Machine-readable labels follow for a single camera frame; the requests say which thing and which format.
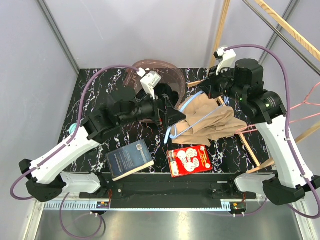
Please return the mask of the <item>black t shirt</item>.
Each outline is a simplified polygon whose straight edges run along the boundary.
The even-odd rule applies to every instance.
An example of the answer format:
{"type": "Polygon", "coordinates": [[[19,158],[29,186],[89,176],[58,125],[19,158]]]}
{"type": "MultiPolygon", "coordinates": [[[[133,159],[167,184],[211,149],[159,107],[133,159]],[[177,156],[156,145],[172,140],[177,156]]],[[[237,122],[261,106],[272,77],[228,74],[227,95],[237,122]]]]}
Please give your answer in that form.
{"type": "Polygon", "coordinates": [[[155,109],[159,106],[163,107],[163,95],[167,95],[169,98],[169,102],[172,107],[175,107],[179,100],[179,94],[177,91],[173,91],[172,88],[166,83],[158,83],[153,88],[153,93],[155,97],[158,97],[158,100],[153,99],[153,95],[150,95],[152,92],[152,88],[148,87],[147,90],[142,88],[132,100],[139,106],[145,106],[150,104],[150,106],[155,109]]]}

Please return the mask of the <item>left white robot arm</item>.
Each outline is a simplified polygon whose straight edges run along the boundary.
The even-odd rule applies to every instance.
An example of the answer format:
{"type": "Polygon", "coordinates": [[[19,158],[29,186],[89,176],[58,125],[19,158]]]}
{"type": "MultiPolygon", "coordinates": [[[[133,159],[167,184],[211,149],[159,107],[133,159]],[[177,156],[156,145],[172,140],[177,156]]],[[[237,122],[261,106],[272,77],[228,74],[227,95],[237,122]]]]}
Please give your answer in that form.
{"type": "Polygon", "coordinates": [[[157,97],[146,94],[137,100],[135,90],[129,88],[120,91],[119,95],[130,99],[114,101],[110,97],[106,104],[86,116],[69,137],[48,153],[19,163],[23,177],[28,179],[26,188],[32,198],[48,202],[64,193],[103,198],[108,193],[108,183],[101,173],[66,173],[64,169],[116,136],[127,124],[150,119],[168,128],[186,119],[186,115],[171,104],[165,93],[157,97]]]}

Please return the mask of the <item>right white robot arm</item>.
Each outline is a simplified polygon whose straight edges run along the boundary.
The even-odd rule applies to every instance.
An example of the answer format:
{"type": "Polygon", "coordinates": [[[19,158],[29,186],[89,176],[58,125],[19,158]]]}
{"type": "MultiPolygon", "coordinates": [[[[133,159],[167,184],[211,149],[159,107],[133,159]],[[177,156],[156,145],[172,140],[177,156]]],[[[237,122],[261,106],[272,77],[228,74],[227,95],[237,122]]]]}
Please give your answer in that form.
{"type": "Polygon", "coordinates": [[[239,198],[244,192],[265,195],[277,206],[295,203],[311,189],[320,187],[320,178],[306,166],[292,135],[286,135],[287,111],[273,91],[264,89],[264,69],[254,59],[240,59],[233,68],[209,70],[199,87],[209,97],[220,95],[236,101],[262,135],[277,167],[276,174],[243,173],[227,185],[228,195],[239,198]]]}

